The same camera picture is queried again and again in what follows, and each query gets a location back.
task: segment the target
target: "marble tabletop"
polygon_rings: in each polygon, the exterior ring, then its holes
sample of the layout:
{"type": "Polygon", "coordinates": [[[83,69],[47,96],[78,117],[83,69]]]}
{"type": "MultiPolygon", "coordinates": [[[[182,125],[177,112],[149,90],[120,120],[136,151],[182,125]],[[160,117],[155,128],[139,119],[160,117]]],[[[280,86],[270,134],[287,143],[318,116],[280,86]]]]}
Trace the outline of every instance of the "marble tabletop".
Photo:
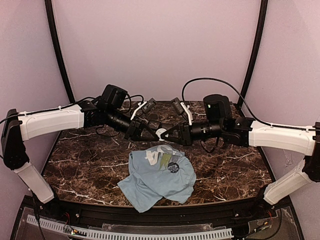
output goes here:
{"type": "MultiPolygon", "coordinates": [[[[205,120],[202,101],[190,102],[196,122],[205,120]]],[[[122,110],[127,109],[125,102],[122,110]]],[[[233,117],[238,115],[232,106],[233,117]]],[[[176,125],[184,119],[177,116],[170,102],[158,102],[143,120],[176,125]]],[[[220,139],[214,153],[206,153],[199,141],[191,146],[175,143],[138,142],[124,139],[124,134],[108,126],[62,131],[44,170],[45,180],[61,200],[108,206],[131,206],[117,183],[129,175],[131,151],[145,150],[159,144],[170,144],[185,152],[196,173],[191,197],[184,205],[199,205],[255,197],[259,188],[271,183],[267,167],[255,147],[239,147],[220,139]]],[[[205,142],[208,149],[214,139],[205,142]]],[[[165,198],[156,206],[178,206],[165,198]]]]}

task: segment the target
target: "white round object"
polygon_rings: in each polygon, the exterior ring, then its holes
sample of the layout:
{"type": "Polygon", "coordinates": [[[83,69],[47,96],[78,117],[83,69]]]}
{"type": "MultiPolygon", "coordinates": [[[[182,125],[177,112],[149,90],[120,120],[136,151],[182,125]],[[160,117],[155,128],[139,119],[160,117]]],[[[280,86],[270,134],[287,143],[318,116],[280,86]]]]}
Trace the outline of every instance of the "white round object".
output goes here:
{"type": "Polygon", "coordinates": [[[163,134],[164,132],[166,132],[167,130],[164,128],[159,128],[155,134],[157,134],[157,136],[159,137],[159,141],[164,141],[164,139],[161,138],[161,134],[163,134]]]}

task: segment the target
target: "table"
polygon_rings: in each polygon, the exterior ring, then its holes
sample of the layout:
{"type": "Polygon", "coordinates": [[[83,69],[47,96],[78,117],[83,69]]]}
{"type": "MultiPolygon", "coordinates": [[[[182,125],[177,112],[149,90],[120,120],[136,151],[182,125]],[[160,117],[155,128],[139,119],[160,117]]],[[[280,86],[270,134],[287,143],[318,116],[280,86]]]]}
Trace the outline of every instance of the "table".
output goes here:
{"type": "MultiPolygon", "coordinates": [[[[202,101],[191,101],[197,121],[206,119],[202,101]]],[[[126,110],[125,102],[121,110],[126,110]]],[[[233,117],[238,116],[232,106],[233,117]]],[[[158,102],[143,120],[178,124],[184,121],[177,116],[168,101],[158,102]]],[[[104,135],[116,134],[105,126],[98,130],[104,135]]],[[[259,188],[272,182],[262,156],[255,147],[239,147],[219,142],[214,153],[206,153],[199,141],[191,146],[175,143],[134,142],[96,134],[96,128],[64,130],[58,137],[47,162],[43,176],[61,200],[108,206],[131,206],[117,183],[129,175],[128,156],[131,151],[145,150],[159,144],[170,144],[185,152],[196,173],[191,197],[184,205],[200,205],[221,201],[234,201],[255,197],[259,188]]],[[[205,142],[208,149],[215,141],[205,142]]],[[[160,200],[156,206],[178,206],[178,202],[160,200]]]]}

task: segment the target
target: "black pole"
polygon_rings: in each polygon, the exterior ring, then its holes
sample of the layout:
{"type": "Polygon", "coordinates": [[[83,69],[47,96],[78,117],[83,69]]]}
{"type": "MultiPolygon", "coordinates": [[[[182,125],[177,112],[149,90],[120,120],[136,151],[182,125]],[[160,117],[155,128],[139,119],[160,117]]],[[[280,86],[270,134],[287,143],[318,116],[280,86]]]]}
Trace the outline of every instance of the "black pole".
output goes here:
{"type": "MultiPolygon", "coordinates": [[[[249,88],[249,84],[251,81],[252,73],[254,72],[254,68],[255,68],[255,64],[256,64],[256,60],[257,60],[257,56],[258,56],[261,37],[262,37],[263,30],[264,30],[264,25],[265,25],[267,5],[268,5],[268,0],[261,0],[260,13],[259,13],[259,18],[258,18],[258,24],[256,26],[251,57],[250,57],[250,61],[248,64],[248,68],[246,70],[244,82],[243,82],[242,89],[241,89],[241,95],[244,98],[246,97],[246,94],[247,94],[247,91],[249,88]]],[[[239,97],[238,102],[237,102],[238,107],[241,108],[243,103],[244,103],[244,101],[239,97]]]]}
{"type": "Polygon", "coordinates": [[[60,69],[60,74],[62,77],[64,88],[65,88],[65,91],[66,91],[66,94],[69,98],[70,103],[74,103],[76,100],[75,100],[74,94],[71,89],[71,85],[70,85],[68,75],[67,75],[66,66],[65,66],[64,59],[63,59],[62,53],[61,53],[61,48],[60,48],[60,43],[59,43],[58,33],[57,33],[57,28],[56,28],[56,22],[55,22],[55,16],[54,16],[54,10],[52,8],[52,1],[51,0],[44,0],[44,3],[45,3],[46,16],[48,18],[48,24],[49,24],[49,28],[50,28],[53,48],[54,48],[54,52],[55,52],[55,57],[56,57],[56,61],[58,62],[58,66],[60,69]]]}

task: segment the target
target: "white side panel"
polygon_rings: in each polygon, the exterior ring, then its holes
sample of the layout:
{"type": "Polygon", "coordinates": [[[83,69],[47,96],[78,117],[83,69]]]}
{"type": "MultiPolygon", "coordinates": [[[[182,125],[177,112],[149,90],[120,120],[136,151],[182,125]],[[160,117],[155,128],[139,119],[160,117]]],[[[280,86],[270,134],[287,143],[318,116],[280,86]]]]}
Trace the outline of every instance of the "white side panel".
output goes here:
{"type": "Polygon", "coordinates": [[[51,187],[31,162],[26,162],[22,167],[13,171],[18,174],[42,203],[45,204],[54,198],[51,187]]]}
{"type": "Polygon", "coordinates": [[[279,200],[303,187],[310,184],[313,181],[310,180],[305,172],[302,172],[304,168],[305,160],[302,160],[294,169],[281,177],[279,180],[269,184],[264,191],[264,200],[274,205],[279,200]]]}
{"type": "MultiPolygon", "coordinates": [[[[292,126],[296,128],[314,129],[312,126],[292,126]]],[[[271,127],[258,121],[253,121],[249,132],[249,145],[253,147],[272,147],[291,150],[312,156],[315,141],[315,131],[303,131],[280,127],[271,127]]]]}
{"type": "Polygon", "coordinates": [[[82,128],[84,113],[80,110],[79,105],[73,105],[61,110],[19,116],[19,121],[22,121],[20,125],[22,140],[27,141],[40,135],[66,129],[82,128]]]}

